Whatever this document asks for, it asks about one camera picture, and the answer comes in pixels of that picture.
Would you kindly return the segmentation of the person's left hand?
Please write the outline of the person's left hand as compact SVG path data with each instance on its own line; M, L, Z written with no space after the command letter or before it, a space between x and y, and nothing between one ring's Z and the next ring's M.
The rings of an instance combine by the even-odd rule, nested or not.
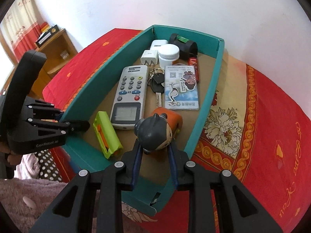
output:
M22 155L18 154L12 154L10 148L5 142L1 142L0 144L0 150L2 153L7 155L7 158L5 158L4 162L9 167L15 167L21 163Z

